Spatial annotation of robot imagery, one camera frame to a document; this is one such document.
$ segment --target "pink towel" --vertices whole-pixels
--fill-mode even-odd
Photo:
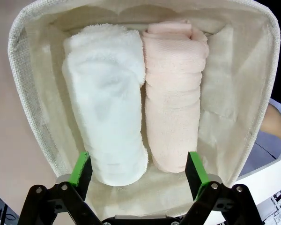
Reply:
[[[184,171],[196,151],[200,83],[209,53],[207,37],[187,21],[150,24],[143,33],[146,124],[154,164]]]

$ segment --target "beige table surface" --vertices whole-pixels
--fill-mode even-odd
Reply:
[[[0,0],[0,198],[18,215],[29,188],[50,188],[56,176],[38,146],[17,94],[7,56],[8,33],[32,0]],[[73,224],[58,216],[54,224]]]

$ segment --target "towel fold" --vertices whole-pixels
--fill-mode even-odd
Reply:
[[[141,92],[145,79],[138,31],[94,25],[64,41],[65,77],[75,119],[102,183],[125,186],[147,169],[141,137]]]
[[[143,33],[146,124],[154,164],[184,171],[196,151],[200,83],[209,53],[207,37],[187,21],[150,24]]]

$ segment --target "metal screw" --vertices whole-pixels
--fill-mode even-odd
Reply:
[[[238,186],[238,187],[236,188],[236,190],[237,190],[238,192],[242,192],[242,191],[243,191],[243,188],[242,188],[241,186]]]
[[[62,189],[63,191],[67,190],[67,185],[64,184],[63,186],[61,186],[61,189]]]
[[[39,193],[41,193],[42,192],[42,189],[39,187],[38,189],[37,189],[37,193],[39,194]]]
[[[212,187],[213,189],[217,189],[217,188],[218,188],[218,185],[217,185],[216,183],[213,183],[213,184],[211,185],[211,187]]]

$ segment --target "green tape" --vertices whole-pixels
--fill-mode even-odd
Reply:
[[[69,179],[69,183],[71,183],[74,186],[78,186],[79,178],[81,176],[82,170],[88,158],[89,158],[89,153],[87,151],[80,153],[80,156],[78,157],[78,160],[75,164],[75,167]]]
[[[210,182],[208,175],[205,171],[205,168],[202,164],[202,161],[200,159],[200,156],[198,155],[197,152],[189,152],[189,154],[191,155],[192,158],[192,162],[196,168],[196,171],[198,173],[198,176],[201,180],[201,186],[199,188],[198,194],[196,196],[196,199],[198,199],[198,197],[200,196],[201,192],[203,191],[204,187]]]

